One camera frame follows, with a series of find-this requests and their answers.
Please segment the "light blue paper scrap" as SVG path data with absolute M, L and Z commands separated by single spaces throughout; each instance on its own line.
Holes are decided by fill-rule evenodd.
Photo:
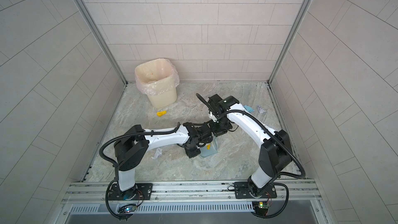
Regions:
M 249 112 L 249 113 L 253 113 L 253 112 L 254 112 L 254 109 L 251 108 L 251 107 L 248 106 L 248 105 L 244 105 L 244 109 L 245 109 L 247 112 Z

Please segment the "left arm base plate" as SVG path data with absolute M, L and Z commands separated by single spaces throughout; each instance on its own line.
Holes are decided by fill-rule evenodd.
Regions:
M 152 188 L 153 184 L 151 183 L 138 183 L 132 188 L 122 191 L 118 183 L 114 182 L 106 192 L 111 201 L 142 201 L 150 199 Z

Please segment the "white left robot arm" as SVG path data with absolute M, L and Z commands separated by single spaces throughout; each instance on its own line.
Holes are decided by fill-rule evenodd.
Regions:
M 135 187 L 135 168 L 146 152 L 163 146 L 178 145 L 189 158 L 198 156 L 200 148 L 213 140 L 208 122 L 195 125 L 191 122 L 177 123 L 174 128 L 149 130 L 140 124 L 124 135 L 107 141 L 99 149 L 102 159 L 113 164 L 119 190 L 124 192 Z

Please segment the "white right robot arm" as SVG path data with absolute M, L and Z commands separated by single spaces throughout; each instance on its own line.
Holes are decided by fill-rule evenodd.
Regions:
M 205 100 L 197 93 L 196 97 L 209 109 L 213 133 L 225 133 L 231 129 L 231 123 L 234 123 L 259 146 L 259 167 L 248 178 L 248 190 L 254 197 L 264 195 L 266 188 L 280 176 L 296 179 L 306 177 L 303 166 L 292 152 L 286 131 L 275 131 L 266 127 L 233 96 L 222 99 L 215 94 Z

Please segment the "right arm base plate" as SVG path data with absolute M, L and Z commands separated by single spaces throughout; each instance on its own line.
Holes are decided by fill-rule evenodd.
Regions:
M 267 184 L 263 188 L 258 188 L 254 183 L 248 181 L 236 181 L 228 187 L 228 191 L 233 191 L 236 199 L 277 198 L 276 189 L 271 184 Z

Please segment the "pale green dustpan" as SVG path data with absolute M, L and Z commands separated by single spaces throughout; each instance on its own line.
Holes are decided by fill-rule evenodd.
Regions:
M 206 143 L 199 143 L 198 147 L 200 149 L 200 157 L 202 157 L 202 158 L 206 158 L 206 157 L 209 157 L 209 156 L 212 156 L 212 155 L 215 155 L 218 153 L 218 146 L 217 146 L 216 138 L 212 138 L 211 142 L 210 142 L 210 140 L 208 140 Z

